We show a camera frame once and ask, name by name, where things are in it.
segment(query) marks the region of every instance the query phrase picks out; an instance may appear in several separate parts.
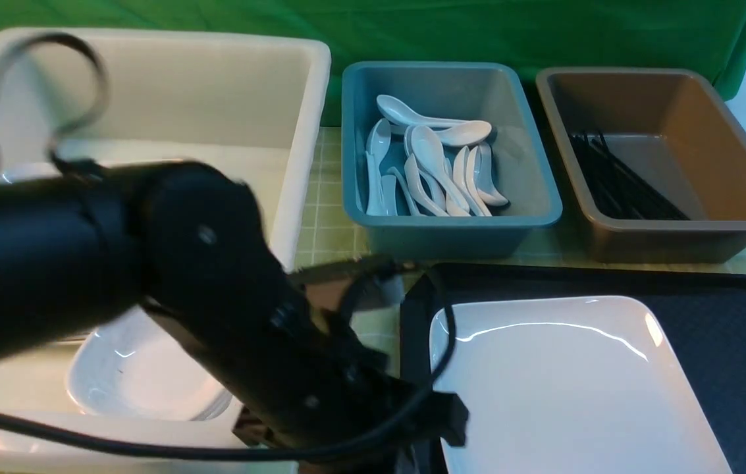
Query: white plate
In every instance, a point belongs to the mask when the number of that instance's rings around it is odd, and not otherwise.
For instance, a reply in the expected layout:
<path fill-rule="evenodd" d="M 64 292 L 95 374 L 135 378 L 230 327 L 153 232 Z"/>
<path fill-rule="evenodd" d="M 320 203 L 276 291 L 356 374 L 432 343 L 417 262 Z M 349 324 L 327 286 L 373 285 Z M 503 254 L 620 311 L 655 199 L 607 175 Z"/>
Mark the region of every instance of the white plate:
<path fill-rule="evenodd" d="M 619 296 L 454 306 L 436 390 L 469 408 L 451 474 L 723 474 L 730 468 L 658 321 Z M 446 344 L 432 321 L 432 365 Z"/>
<path fill-rule="evenodd" d="M 156 420 L 206 419 L 232 396 L 141 309 L 95 330 L 66 377 L 84 413 Z"/>

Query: green backdrop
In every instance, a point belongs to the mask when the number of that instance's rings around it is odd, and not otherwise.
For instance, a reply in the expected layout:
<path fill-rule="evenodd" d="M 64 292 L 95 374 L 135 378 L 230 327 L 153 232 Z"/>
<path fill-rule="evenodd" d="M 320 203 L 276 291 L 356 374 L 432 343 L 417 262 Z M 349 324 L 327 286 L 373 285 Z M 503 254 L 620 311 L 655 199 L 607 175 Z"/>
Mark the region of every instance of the green backdrop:
<path fill-rule="evenodd" d="M 0 0 L 0 30 L 89 26 L 313 38 L 340 73 L 364 60 L 488 61 L 527 84 L 547 66 L 685 67 L 732 98 L 746 69 L 746 0 Z"/>

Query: white plastic bin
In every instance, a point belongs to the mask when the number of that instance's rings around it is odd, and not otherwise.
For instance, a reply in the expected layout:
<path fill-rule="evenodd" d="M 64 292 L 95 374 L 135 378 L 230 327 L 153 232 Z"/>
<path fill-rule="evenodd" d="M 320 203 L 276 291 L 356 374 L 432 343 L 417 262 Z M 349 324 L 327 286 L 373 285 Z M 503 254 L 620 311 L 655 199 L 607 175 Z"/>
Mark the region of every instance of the white plastic bin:
<path fill-rule="evenodd" d="M 0 33 L 0 55 L 41 30 Z M 217 33 L 64 30 L 101 54 L 111 101 L 99 123 L 61 148 L 108 165 L 186 157 L 246 181 L 261 204 L 273 252 L 286 268 L 294 250 L 330 53 L 326 45 Z M 2 168 L 42 162 L 51 129 L 91 103 L 84 58 L 43 45 L 18 62 L 0 94 Z M 231 435 L 240 406 L 206 422 L 165 422 L 80 414 L 63 389 L 76 348 L 42 348 L 0 363 L 0 411 L 93 435 L 160 444 L 238 446 Z M 65 470 L 135 463 L 0 432 L 0 471 Z"/>

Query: spoon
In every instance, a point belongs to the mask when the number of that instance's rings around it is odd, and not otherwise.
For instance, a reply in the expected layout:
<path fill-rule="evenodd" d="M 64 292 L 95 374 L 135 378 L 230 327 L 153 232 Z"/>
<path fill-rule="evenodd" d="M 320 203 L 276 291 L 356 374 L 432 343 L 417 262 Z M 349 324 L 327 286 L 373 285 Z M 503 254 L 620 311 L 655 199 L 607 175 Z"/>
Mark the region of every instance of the spoon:
<path fill-rule="evenodd" d="M 472 195 L 472 199 L 475 200 L 475 203 L 478 205 L 478 208 L 480 208 L 481 213 L 476 214 L 479 216 L 492 216 L 493 214 L 490 213 L 490 209 L 487 209 L 487 205 L 484 204 L 484 201 L 481 201 L 481 197 L 478 196 L 478 189 L 475 188 L 475 162 L 478 160 L 478 147 L 472 148 L 472 150 L 469 151 L 469 156 L 466 158 L 466 176 L 471 176 L 473 179 L 466 180 L 466 189 L 469 191 L 469 194 Z"/>
<path fill-rule="evenodd" d="M 430 174 L 428 174 L 423 167 L 420 166 L 420 177 L 425 181 L 428 186 L 428 191 L 431 192 L 431 200 L 434 201 L 439 207 L 446 207 L 446 193 L 442 192 L 440 185 L 437 180 Z"/>
<path fill-rule="evenodd" d="M 380 161 L 373 158 L 372 154 L 367 156 L 367 179 L 369 179 L 369 193 L 367 193 L 367 214 L 371 216 L 385 215 L 385 196 L 381 191 L 381 173 L 379 173 Z"/>
<path fill-rule="evenodd" d="M 376 122 L 367 137 L 367 214 L 385 215 L 385 203 L 381 191 L 381 162 L 390 148 L 390 122 L 381 119 Z"/>
<path fill-rule="evenodd" d="M 435 204 L 423 189 L 423 183 L 420 182 L 420 169 L 414 155 L 405 160 L 405 181 L 407 181 L 408 192 L 417 204 L 435 216 L 448 217 L 448 213 Z"/>
<path fill-rule="evenodd" d="M 396 97 L 391 95 L 381 94 L 376 97 L 375 102 L 376 105 L 379 106 L 381 114 L 385 116 L 387 120 L 392 121 L 396 125 L 435 126 L 438 128 L 446 128 L 466 121 L 421 116 L 413 111 L 411 107 L 407 106 L 405 102 L 402 102 L 402 100 L 396 99 Z"/>
<path fill-rule="evenodd" d="M 490 206 L 504 206 L 509 202 L 508 198 L 498 192 L 496 185 L 493 184 L 493 150 L 486 143 L 478 145 L 474 179 L 481 201 Z"/>
<path fill-rule="evenodd" d="M 381 177 L 381 191 L 385 202 L 385 216 L 398 216 L 396 210 L 396 177 L 386 174 Z"/>
<path fill-rule="evenodd" d="M 423 170 L 440 183 L 442 189 L 447 194 L 452 195 L 455 204 L 464 211 L 469 211 L 469 202 L 454 185 L 454 181 L 446 174 L 444 161 L 445 155 L 442 153 L 442 143 L 437 135 L 427 126 L 418 126 L 411 132 L 411 147 L 417 162 L 423 166 Z"/>
<path fill-rule="evenodd" d="M 390 131 L 394 135 L 405 135 L 411 133 L 412 126 L 400 126 L 390 124 Z M 470 147 L 480 144 L 493 131 L 493 126 L 488 121 L 469 120 L 458 125 L 448 127 L 445 130 L 433 130 L 445 147 Z"/>
<path fill-rule="evenodd" d="M 393 124 L 390 124 L 390 128 L 393 129 L 395 126 Z M 402 144 L 405 146 L 405 156 L 409 157 L 412 154 L 414 154 L 413 147 L 411 146 L 411 134 L 414 130 L 415 126 L 407 126 L 405 131 L 405 136 L 402 138 Z M 426 186 L 428 186 L 428 189 L 431 191 L 431 198 L 434 201 L 435 204 L 437 204 L 439 207 L 443 208 L 446 207 L 446 195 L 444 192 L 442 192 L 442 189 L 440 189 L 440 185 L 437 184 L 437 180 L 435 180 L 432 175 L 428 174 L 425 170 L 423 170 L 423 167 L 420 166 L 420 177 L 423 178 L 423 180 L 426 182 Z"/>
<path fill-rule="evenodd" d="M 454 181 L 455 186 L 460 189 L 460 192 L 463 193 L 466 201 L 469 202 L 469 210 L 472 211 L 472 213 L 476 216 L 487 216 L 489 214 L 484 214 L 481 206 L 479 206 L 478 202 L 476 202 L 475 197 L 473 197 L 472 193 L 469 192 L 469 187 L 466 186 L 466 180 L 469 180 L 469 176 L 471 175 L 466 174 L 467 154 L 469 154 L 469 147 L 463 147 L 460 148 L 460 152 L 458 152 L 458 155 L 454 157 L 452 180 Z"/>
<path fill-rule="evenodd" d="M 395 126 L 391 124 L 390 127 L 391 129 L 393 129 L 399 126 L 398 125 Z M 411 125 L 411 126 L 402 127 L 402 128 L 404 130 L 404 135 L 402 137 L 402 146 L 405 147 L 405 159 L 408 159 L 409 156 L 414 154 L 414 150 L 413 148 L 411 148 L 411 133 L 414 130 L 414 126 Z"/>
<path fill-rule="evenodd" d="M 448 175 L 453 175 L 452 173 L 452 164 L 448 162 L 448 160 L 445 160 L 442 162 L 442 164 L 446 167 L 446 173 Z M 450 194 L 446 195 L 446 212 L 450 216 L 455 217 L 468 217 L 469 213 L 467 213 L 465 210 L 458 207 L 458 205 L 454 202 L 454 199 Z"/>
<path fill-rule="evenodd" d="M 388 168 L 387 174 L 393 174 L 396 177 L 399 187 L 402 188 L 402 194 L 405 195 L 405 201 L 408 203 L 408 212 L 411 213 L 411 216 L 424 216 L 425 214 L 417 209 L 417 202 L 414 201 L 414 198 L 411 197 L 411 192 L 408 191 L 408 184 L 405 182 L 405 176 L 403 176 L 399 170 L 396 170 L 396 166 Z"/>

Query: white square plate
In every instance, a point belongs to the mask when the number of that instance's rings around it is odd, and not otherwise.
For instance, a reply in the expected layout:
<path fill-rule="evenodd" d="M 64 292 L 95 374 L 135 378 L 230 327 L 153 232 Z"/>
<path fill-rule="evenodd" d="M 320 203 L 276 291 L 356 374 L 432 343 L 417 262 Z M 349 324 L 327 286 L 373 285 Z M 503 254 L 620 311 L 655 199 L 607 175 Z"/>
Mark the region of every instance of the white square plate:
<path fill-rule="evenodd" d="M 730 468 L 650 309 L 620 296 L 454 306 L 436 390 L 469 408 L 450 474 L 726 474 Z M 432 366 L 446 345 L 432 320 Z"/>

